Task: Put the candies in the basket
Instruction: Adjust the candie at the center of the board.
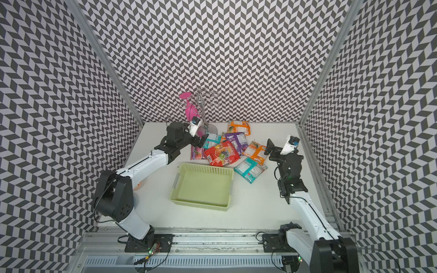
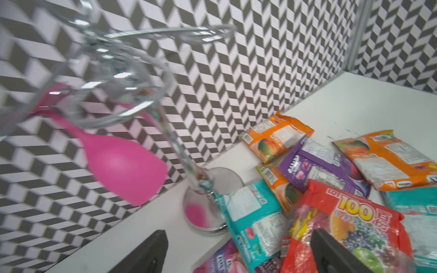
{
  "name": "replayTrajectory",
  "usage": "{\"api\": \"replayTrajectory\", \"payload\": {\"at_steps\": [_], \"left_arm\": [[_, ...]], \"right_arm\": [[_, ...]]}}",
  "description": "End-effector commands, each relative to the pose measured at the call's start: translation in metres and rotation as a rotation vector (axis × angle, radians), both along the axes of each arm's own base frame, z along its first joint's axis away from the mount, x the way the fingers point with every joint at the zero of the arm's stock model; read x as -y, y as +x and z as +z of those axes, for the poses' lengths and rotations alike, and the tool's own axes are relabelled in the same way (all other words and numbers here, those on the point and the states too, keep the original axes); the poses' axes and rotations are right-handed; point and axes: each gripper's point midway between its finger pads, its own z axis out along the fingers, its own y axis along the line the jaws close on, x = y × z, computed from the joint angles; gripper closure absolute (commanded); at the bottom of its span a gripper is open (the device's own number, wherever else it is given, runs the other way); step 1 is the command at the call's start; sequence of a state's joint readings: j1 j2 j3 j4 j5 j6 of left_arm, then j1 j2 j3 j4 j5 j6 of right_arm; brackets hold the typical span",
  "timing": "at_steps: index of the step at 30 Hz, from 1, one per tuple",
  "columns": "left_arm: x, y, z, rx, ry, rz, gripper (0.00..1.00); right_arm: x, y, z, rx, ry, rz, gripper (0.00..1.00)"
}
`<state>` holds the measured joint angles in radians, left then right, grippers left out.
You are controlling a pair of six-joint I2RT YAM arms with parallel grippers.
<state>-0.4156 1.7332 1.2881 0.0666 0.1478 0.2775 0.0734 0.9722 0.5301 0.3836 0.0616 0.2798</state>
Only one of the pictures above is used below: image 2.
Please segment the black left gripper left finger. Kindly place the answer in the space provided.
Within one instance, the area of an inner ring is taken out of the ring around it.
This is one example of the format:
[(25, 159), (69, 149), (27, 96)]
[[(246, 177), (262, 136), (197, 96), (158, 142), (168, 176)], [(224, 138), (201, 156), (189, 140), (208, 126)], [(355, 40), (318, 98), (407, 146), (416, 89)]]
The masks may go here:
[(140, 243), (110, 273), (161, 273), (168, 250), (165, 230), (156, 230)]

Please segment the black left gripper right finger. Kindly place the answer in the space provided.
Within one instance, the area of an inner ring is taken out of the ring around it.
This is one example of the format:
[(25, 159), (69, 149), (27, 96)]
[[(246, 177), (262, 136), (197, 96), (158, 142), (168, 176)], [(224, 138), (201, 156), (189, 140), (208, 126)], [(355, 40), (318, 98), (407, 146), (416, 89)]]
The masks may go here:
[(315, 229), (310, 241), (319, 273), (372, 273), (324, 229)]

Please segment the pink purple Fox's candy bag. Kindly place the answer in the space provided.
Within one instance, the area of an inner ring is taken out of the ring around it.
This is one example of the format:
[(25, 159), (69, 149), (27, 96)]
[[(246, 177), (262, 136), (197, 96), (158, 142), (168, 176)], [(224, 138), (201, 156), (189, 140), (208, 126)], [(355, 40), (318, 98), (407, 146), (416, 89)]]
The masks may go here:
[[(273, 257), (254, 269), (254, 273), (279, 273), (279, 258)], [(194, 273), (249, 273), (242, 254), (233, 239), (219, 248), (204, 263), (193, 270)]]

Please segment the teal Fox's candy bag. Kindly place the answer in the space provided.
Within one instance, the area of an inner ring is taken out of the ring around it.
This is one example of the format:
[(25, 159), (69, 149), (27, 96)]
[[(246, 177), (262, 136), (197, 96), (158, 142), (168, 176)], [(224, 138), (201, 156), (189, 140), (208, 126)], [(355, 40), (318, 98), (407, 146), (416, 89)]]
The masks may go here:
[(437, 271), (437, 188), (387, 191), (387, 207), (404, 215), (418, 273)]

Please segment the orange Fox's candy bag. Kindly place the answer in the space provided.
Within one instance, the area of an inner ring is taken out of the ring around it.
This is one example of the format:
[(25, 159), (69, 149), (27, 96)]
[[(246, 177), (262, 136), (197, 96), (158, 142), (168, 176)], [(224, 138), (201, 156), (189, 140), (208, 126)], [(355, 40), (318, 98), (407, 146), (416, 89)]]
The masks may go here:
[(378, 191), (437, 185), (437, 163), (398, 139), (393, 130), (333, 143)]

